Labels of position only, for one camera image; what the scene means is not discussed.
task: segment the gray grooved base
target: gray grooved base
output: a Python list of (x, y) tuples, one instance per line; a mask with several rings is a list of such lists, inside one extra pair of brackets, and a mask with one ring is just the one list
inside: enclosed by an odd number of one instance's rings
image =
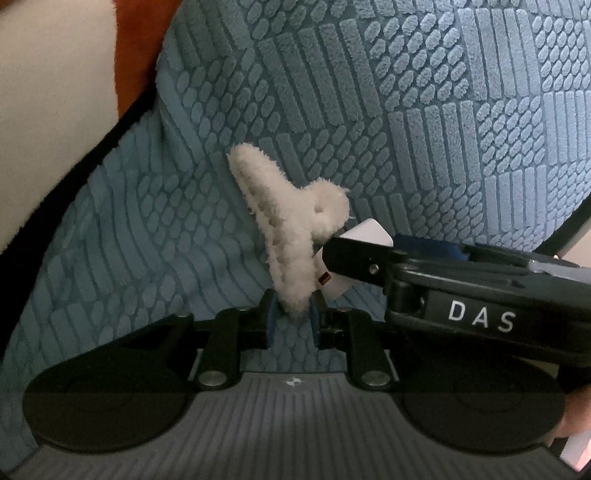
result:
[(43, 446), (15, 480), (574, 479), (545, 448), (479, 458), (431, 441), (387, 394), (343, 374), (247, 373), (197, 396), (185, 417), (138, 448), (82, 456)]

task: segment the white wall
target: white wall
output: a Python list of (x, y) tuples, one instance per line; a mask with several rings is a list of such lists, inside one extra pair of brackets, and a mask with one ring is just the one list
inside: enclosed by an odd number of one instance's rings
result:
[(118, 120), (111, 0), (0, 10), (0, 251)]

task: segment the black fabric edge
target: black fabric edge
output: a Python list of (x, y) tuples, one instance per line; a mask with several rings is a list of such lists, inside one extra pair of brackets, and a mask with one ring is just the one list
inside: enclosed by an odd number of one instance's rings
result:
[(69, 205), (85, 185), (92, 171), (119, 144), (119, 140), (144, 113), (154, 106), (156, 86), (152, 84), (132, 104), (103, 140), (87, 153), (43, 199), (29, 220), (0, 254), (0, 273), (5, 279), (0, 358), (16, 327), (35, 285), (43, 256)]

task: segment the hand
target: hand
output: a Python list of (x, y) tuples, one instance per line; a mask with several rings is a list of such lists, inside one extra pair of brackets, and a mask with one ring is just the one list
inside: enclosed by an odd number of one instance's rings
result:
[(570, 437), (588, 430), (591, 430), (591, 385), (566, 395), (564, 416), (554, 436)]

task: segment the small logo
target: small logo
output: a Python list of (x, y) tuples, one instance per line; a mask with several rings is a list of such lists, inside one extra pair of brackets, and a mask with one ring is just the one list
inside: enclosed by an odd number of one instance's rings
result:
[(288, 384), (291, 388), (295, 388), (303, 382), (301, 379), (297, 377), (291, 377), (288, 380), (286, 380), (285, 383)]

